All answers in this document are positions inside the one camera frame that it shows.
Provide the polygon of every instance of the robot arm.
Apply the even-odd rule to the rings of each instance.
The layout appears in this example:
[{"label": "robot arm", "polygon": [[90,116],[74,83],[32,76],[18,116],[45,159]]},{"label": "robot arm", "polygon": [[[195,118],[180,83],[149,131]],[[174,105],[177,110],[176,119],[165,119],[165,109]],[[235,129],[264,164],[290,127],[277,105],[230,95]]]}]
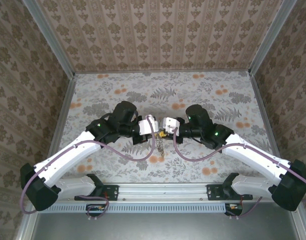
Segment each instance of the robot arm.
[{"label": "robot arm", "polygon": [[[149,121],[154,132],[159,130],[158,122],[152,115],[148,115],[142,120],[142,116],[138,116],[136,109],[132,103],[122,101],[115,107],[113,113],[92,121],[74,141],[53,156],[34,166],[29,163],[22,166],[20,169],[22,189],[35,173],[42,168],[45,169],[34,179],[26,191],[26,195],[37,211],[47,209],[60,199],[74,198],[77,195],[98,196],[101,194],[103,184],[94,174],[74,179],[63,180],[60,178],[85,157],[102,148],[94,142],[87,142],[77,147],[76,145],[82,141],[92,140],[109,144],[115,143],[120,137],[127,137],[133,139],[134,145],[146,142],[152,134]],[[69,152],[45,167],[47,163],[70,148],[72,149]]]},{"label": "robot arm", "polygon": [[[183,138],[200,138],[200,142],[207,148],[218,150],[223,146],[221,153],[234,157],[257,170],[264,177],[248,177],[238,173],[231,173],[223,183],[224,194],[230,195],[255,195],[272,198],[282,208],[295,211],[306,193],[306,184],[297,177],[280,167],[283,165],[306,179],[305,164],[299,160],[291,163],[288,160],[273,156],[247,142],[228,127],[213,123],[207,110],[195,104],[186,109],[188,122],[183,118],[163,119],[163,129],[166,138],[173,139],[176,131],[176,143],[181,144]],[[259,151],[255,152],[246,146]],[[265,158],[263,155],[274,159],[278,164]]]}]

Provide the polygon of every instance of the mounting plate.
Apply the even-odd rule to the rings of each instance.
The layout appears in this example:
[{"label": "mounting plate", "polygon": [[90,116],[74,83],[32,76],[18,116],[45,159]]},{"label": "mounting plate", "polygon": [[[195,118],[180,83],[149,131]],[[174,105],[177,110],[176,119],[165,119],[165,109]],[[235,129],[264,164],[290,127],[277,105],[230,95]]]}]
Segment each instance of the mounting plate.
[{"label": "mounting plate", "polygon": [[[219,201],[219,200],[241,200],[241,195],[234,192],[232,196],[227,196],[224,191],[222,184],[208,184],[207,189],[207,199],[209,201]],[[253,196],[249,194],[242,195],[243,200],[252,200]]]},{"label": "mounting plate", "polygon": [[[109,201],[117,201],[119,196],[119,185],[104,185],[99,197],[106,198]],[[85,199],[79,196],[74,197],[75,201],[94,201],[94,199]]]}]

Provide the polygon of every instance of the floral wallpaper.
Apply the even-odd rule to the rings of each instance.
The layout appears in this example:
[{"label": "floral wallpaper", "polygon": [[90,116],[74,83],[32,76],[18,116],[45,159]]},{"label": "floral wallpaper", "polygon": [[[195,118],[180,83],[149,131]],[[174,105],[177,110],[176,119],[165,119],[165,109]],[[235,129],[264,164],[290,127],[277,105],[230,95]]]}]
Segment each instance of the floral wallpaper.
[{"label": "floral wallpaper", "polygon": [[255,75],[282,157],[306,164],[306,0],[298,0]]},{"label": "floral wallpaper", "polygon": [[0,1],[0,240],[20,225],[20,167],[47,156],[68,81],[23,3]]},{"label": "floral wallpaper", "polygon": [[37,0],[75,72],[248,69],[282,0]]},{"label": "floral wallpaper", "polygon": [[[215,123],[228,126],[271,152],[246,71],[77,74],[75,78],[77,83],[61,148],[85,131],[91,121],[112,112],[121,101],[129,101],[136,105],[140,115],[152,114],[159,121],[164,117],[182,117],[188,121],[186,108],[200,104]],[[176,154],[171,140],[159,136],[155,139],[156,148],[146,161],[128,161],[104,148],[73,167],[65,177],[94,173],[107,183],[205,183],[222,182],[232,172],[258,175],[239,160],[221,154],[202,162],[185,161]],[[152,140],[133,145],[130,138],[122,137],[110,146],[138,159],[149,153]],[[191,139],[185,139],[179,150],[189,158],[211,152]]]}]

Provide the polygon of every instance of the gray floor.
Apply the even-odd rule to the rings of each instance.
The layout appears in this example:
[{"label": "gray floor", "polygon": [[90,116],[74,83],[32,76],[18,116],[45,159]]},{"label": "gray floor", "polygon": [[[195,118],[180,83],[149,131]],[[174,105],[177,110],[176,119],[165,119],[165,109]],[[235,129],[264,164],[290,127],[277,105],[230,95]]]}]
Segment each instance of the gray floor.
[{"label": "gray floor", "polygon": [[223,213],[40,214],[33,240],[298,240],[291,213],[261,203],[249,216]]}]

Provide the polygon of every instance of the black plastic cap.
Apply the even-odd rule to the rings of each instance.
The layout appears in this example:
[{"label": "black plastic cap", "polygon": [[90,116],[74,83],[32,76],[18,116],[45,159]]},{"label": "black plastic cap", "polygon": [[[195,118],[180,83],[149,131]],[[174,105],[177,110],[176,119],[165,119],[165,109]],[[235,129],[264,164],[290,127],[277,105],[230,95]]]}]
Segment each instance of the black plastic cap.
[{"label": "black plastic cap", "polygon": [[88,176],[94,182],[95,185],[94,191],[91,192],[89,196],[90,197],[100,196],[104,188],[103,182],[101,182],[101,180],[93,173],[87,174],[86,176]]},{"label": "black plastic cap", "polygon": [[[296,159],[289,169],[306,179],[306,166],[303,162]],[[306,183],[287,172],[278,186],[270,187],[268,190],[272,193],[274,202],[280,207],[295,211],[306,193]]]},{"label": "black plastic cap", "polygon": [[234,181],[234,179],[238,176],[239,174],[236,172],[232,172],[230,173],[227,178],[224,180],[224,182],[222,183],[222,187],[223,187],[223,192],[224,195],[230,199],[232,198],[234,195],[236,195],[236,192],[233,190],[232,188],[232,183]]},{"label": "black plastic cap", "polygon": [[[22,189],[24,189],[25,185],[34,174],[34,168],[29,163],[20,168],[20,181]],[[44,182],[37,176],[29,185],[26,195],[37,211],[43,211],[57,201],[59,191],[60,189],[56,186],[51,188],[45,185]]]},{"label": "black plastic cap", "polygon": [[213,125],[208,111],[199,104],[189,106],[185,111],[188,121],[194,127],[207,128]]},{"label": "black plastic cap", "polygon": [[137,107],[133,103],[122,101],[116,105],[107,122],[114,129],[117,129],[121,124],[130,123],[136,110]]}]

